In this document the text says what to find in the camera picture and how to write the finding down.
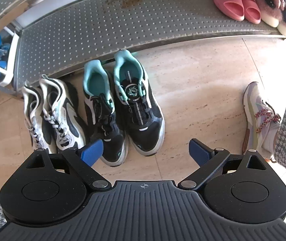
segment beige marble floor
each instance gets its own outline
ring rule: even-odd
[[[240,154],[246,116],[243,93],[263,82],[270,103],[281,115],[286,106],[286,40],[223,38],[190,41],[140,51],[155,97],[163,110],[166,135],[155,156],[143,157],[130,146],[125,163],[111,168],[98,160],[94,169],[115,180],[181,181],[198,168],[188,154],[196,137],[208,146]],[[66,78],[78,89],[84,119],[82,74]],[[0,188],[31,154],[23,103],[0,95]],[[286,171],[278,169],[280,177]]]

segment white and black sneaker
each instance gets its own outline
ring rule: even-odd
[[[76,88],[59,79],[42,75],[39,84],[43,91],[44,118],[56,131],[58,151],[70,147],[82,148],[86,144],[86,125],[79,117]]]
[[[56,153],[53,128],[45,121],[42,112],[43,95],[41,89],[31,87],[25,82],[22,88],[24,97],[25,126],[29,130],[33,149],[43,148],[49,154]]]
[[[118,51],[114,58],[115,90],[122,103],[126,132],[141,155],[154,155],[162,147],[165,122],[147,73],[127,50]]]
[[[85,64],[83,89],[91,141],[103,140],[102,161],[112,167],[121,165],[127,156],[128,141],[120,114],[116,114],[109,75],[99,60]]]

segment tile grout line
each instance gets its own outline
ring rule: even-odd
[[[158,164],[158,162],[157,162],[157,158],[155,157],[155,155],[154,155],[154,158],[155,158],[156,165],[157,165],[157,168],[158,168],[159,173],[160,173],[161,180],[163,180],[162,175],[161,175],[161,171],[160,171],[160,167],[159,167],[159,164]]]
[[[263,80],[262,80],[261,74],[260,74],[260,72],[259,72],[258,67],[256,66],[256,63],[255,63],[255,61],[254,61],[254,59],[253,59],[253,57],[252,57],[252,54],[251,54],[251,52],[250,52],[250,50],[249,50],[249,48],[248,48],[248,46],[247,46],[247,44],[245,43],[245,40],[244,40],[243,38],[242,38],[242,41],[244,42],[244,45],[245,45],[245,47],[247,48],[247,50],[248,50],[248,52],[249,52],[249,54],[250,54],[250,56],[251,56],[251,59],[252,59],[252,61],[253,61],[253,63],[254,63],[254,66],[256,67],[256,71],[257,71],[257,72],[258,72],[258,74],[259,74],[259,77],[260,77],[261,83],[262,83],[262,85],[263,85],[263,87],[264,87],[264,84],[263,84]]]

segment white shoelace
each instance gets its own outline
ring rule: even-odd
[[[33,117],[31,122],[32,126],[29,126],[29,124],[25,120],[25,126],[29,130],[30,135],[32,136],[33,142],[35,143],[35,147],[44,148],[44,142],[42,140],[40,130],[39,128],[37,128],[36,117]]]
[[[56,111],[53,111],[53,114],[50,115],[49,113],[44,113],[44,118],[46,121],[48,121],[52,127],[56,130],[56,133],[58,135],[58,140],[60,144],[64,144],[67,141],[70,141],[70,134],[67,131],[67,128],[62,124],[58,119],[58,113]]]

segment sneaker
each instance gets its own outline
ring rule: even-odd
[[[127,50],[115,56],[114,83],[122,103],[125,130],[143,156],[158,152],[164,141],[165,122],[140,62]]]
[[[22,88],[24,97],[25,126],[29,130],[33,149],[43,148],[49,154],[56,153],[57,147],[53,139],[53,128],[45,121],[42,112],[44,100],[41,89],[28,86]]]
[[[121,117],[115,111],[109,75],[99,60],[85,64],[83,89],[91,141],[92,138],[102,139],[102,161],[111,167],[119,166],[126,159],[128,142]]]
[[[248,120],[242,151],[261,148],[271,126],[271,122],[280,123],[281,117],[276,114],[266,100],[264,90],[258,82],[252,82],[245,90],[243,105]]]
[[[56,132],[58,151],[70,147],[82,148],[86,144],[86,125],[77,114],[78,95],[76,88],[59,79],[42,75],[39,84],[43,91],[44,118]]]

